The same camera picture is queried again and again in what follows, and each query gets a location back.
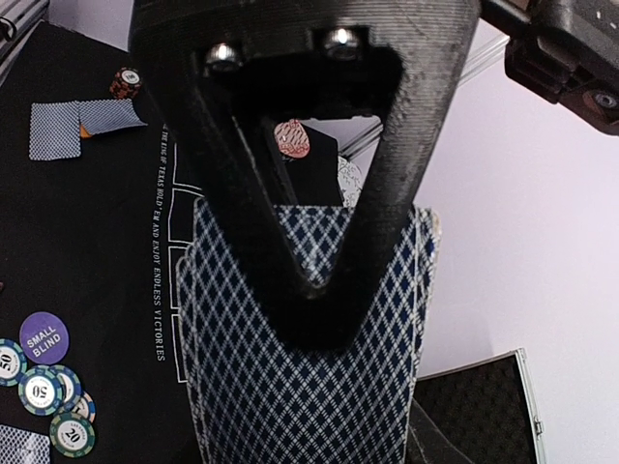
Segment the blue card player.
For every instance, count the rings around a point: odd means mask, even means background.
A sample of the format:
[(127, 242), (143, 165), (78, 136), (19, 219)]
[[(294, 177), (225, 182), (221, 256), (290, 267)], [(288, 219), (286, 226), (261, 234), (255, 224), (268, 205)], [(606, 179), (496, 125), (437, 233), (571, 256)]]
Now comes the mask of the blue card player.
[(147, 126), (130, 99), (79, 101), (77, 107), (80, 125), (92, 135)]

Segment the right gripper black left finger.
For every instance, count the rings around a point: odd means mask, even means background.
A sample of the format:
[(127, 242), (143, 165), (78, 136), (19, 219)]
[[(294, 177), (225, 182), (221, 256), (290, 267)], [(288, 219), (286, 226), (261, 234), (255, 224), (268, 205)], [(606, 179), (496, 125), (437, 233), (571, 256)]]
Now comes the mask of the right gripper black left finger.
[(425, 174), (427, 154), (378, 147), (366, 187), (319, 282), (304, 270), (279, 205), (340, 203), (338, 144), (308, 130), (310, 151), (283, 161), (274, 137), (291, 119), (382, 119), (432, 48), (464, 46), (477, 1), (137, 1), (130, 54), (214, 210), (277, 337), (341, 350), (366, 317)]

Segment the blue card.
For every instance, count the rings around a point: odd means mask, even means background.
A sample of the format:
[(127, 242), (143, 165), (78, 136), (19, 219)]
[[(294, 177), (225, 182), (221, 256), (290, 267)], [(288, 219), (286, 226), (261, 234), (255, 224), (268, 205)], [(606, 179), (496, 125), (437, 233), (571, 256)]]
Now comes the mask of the blue card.
[(48, 436), (0, 425), (1, 464), (50, 464), (51, 451)]
[(81, 156), (77, 101), (33, 103), (30, 114), (29, 159), (70, 160)]

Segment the red brown poker chip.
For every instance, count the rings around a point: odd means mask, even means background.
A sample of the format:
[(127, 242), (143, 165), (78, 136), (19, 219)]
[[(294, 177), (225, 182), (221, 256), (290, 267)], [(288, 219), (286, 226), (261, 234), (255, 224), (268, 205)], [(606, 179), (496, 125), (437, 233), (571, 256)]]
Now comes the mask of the red brown poker chip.
[(109, 92), (117, 100), (133, 99), (142, 87), (142, 79), (133, 68), (121, 68), (114, 75)]

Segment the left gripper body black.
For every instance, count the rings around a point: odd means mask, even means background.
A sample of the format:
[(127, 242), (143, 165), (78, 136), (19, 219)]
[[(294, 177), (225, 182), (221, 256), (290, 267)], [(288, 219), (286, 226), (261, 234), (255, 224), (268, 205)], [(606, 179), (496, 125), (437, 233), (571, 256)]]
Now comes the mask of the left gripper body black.
[(481, 19), (509, 37), (508, 78), (597, 131), (618, 134), (616, 1), (483, 1)]

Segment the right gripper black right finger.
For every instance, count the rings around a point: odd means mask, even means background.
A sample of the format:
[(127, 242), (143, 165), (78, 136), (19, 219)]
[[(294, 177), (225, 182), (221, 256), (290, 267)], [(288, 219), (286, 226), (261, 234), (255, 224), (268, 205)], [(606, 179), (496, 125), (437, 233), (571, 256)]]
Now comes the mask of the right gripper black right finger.
[(421, 464), (464, 462), (464, 455), (443, 435), (415, 399), (412, 400), (410, 407), (405, 462)]

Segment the purple small blind button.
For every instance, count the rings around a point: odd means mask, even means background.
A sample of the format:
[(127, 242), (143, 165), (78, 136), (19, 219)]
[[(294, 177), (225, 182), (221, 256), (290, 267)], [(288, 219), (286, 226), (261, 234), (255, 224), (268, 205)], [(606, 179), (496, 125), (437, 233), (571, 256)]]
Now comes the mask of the purple small blind button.
[(69, 351), (69, 331), (57, 315), (46, 311), (34, 312), (20, 326), (19, 344), (33, 363), (58, 364)]

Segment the orange big blind button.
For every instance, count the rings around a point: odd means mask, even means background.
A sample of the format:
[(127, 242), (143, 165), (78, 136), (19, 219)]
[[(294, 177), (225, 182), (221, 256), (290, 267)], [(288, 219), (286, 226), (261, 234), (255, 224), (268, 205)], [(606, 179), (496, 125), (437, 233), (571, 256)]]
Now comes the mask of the orange big blind button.
[(92, 134), (83, 125), (80, 125), (79, 129), (80, 129), (80, 137), (82, 139), (88, 139), (92, 137)]

